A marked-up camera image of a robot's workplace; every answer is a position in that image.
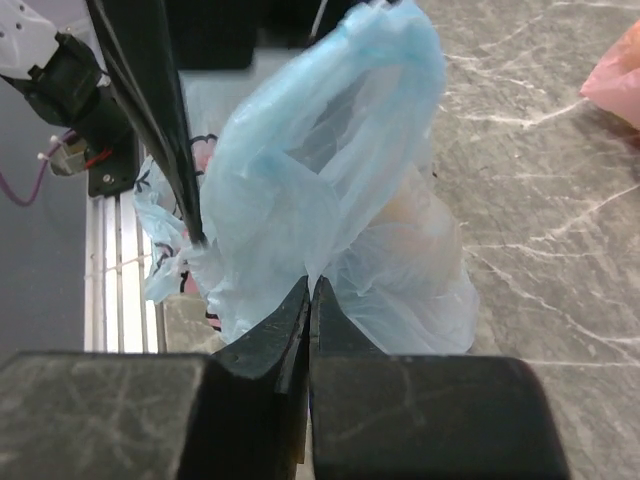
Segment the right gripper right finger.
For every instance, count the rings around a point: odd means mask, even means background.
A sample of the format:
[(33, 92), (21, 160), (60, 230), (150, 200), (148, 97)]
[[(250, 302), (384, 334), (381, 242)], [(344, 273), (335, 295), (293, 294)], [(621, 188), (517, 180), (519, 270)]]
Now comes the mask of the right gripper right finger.
[(320, 277), (313, 292), (309, 325), (309, 353), (321, 356), (385, 356), (343, 312), (331, 282)]

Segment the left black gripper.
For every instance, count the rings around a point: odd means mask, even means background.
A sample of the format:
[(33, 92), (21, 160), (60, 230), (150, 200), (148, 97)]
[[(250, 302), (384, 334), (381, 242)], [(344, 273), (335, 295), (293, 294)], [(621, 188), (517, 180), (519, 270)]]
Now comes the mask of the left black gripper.
[(327, 1), (88, 1), (114, 95), (206, 243), (179, 70), (246, 70), (257, 50), (301, 50)]

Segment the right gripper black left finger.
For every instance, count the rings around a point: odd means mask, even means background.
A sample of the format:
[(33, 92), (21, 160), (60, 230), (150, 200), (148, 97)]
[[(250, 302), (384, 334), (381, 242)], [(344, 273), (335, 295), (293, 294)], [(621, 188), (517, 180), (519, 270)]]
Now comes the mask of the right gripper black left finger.
[(298, 357), (308, 347), (310, 306), (307, 278), (302, 277), (271, 314), (211, 356), (219, 387), (233, 395), (287, 392), (302, 363)]

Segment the blue plastic bag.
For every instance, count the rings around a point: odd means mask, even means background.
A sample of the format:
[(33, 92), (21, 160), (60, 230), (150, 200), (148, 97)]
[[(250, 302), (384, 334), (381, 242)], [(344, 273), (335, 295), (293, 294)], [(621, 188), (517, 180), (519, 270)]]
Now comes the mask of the blue plastic bag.
[(478, 295), (427, 153), (446, 62), (418, 5), (362, 3), (303, 52), (181, 81), (207, 242), (189, 241), (147, 158), (134, 206), (152, 244), (149, 300), (194, 288), (232, 343), (299, 279), (324, 278), (385, 353), (470, 349)]

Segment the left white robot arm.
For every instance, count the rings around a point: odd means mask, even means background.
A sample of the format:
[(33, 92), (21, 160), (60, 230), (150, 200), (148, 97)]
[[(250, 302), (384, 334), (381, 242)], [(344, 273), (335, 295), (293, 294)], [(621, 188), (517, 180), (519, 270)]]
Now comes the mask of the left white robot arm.
[(203, 244), (181, 72), (240, 72), (257, 48), (315, 43), (345, 11), (327, 1), (91, 1), (99, 46), (24, 1), (1, 5), (1, 77), (69, 133), (49, 161), (88, 171), (91, 196), (132, 186), (136, 140), (158, 163), (190, 240)]

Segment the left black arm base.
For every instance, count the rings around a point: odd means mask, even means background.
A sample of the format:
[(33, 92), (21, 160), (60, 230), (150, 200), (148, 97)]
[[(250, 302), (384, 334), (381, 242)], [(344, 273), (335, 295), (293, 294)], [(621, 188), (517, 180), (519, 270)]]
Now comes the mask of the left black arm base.
[(111, 197), (131, 190), (139, 169), (139, 145), (129, 132), (115, 146), (93, 150), (77, 135), (58, 139), (47, 154), (56, 176), (86, 174), (90, 198)]

